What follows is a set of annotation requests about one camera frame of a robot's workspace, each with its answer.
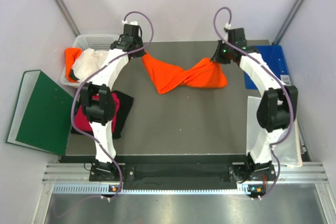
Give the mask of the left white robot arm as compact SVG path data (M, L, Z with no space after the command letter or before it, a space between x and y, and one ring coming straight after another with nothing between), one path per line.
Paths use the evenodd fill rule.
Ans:
M112 122L117 106L111 89L129 60L145 54L144 50L139 50L142 47L142 36L121 35L111 44L101 71L80 90L82 111L96 139L96 160L89 177L92 182L113 181L120 177L119 168L113 163L117 153L113 146Z

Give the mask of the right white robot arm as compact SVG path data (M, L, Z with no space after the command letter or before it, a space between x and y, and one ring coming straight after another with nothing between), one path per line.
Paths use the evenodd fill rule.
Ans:
M298 89L280 80L255 47L236 47L219 40L211 58L215 63L236 63L253 81L261 95L256 111L259 124L256 142L247 153L245 174L252 180L269 171L276 145L285 141L296 119Z

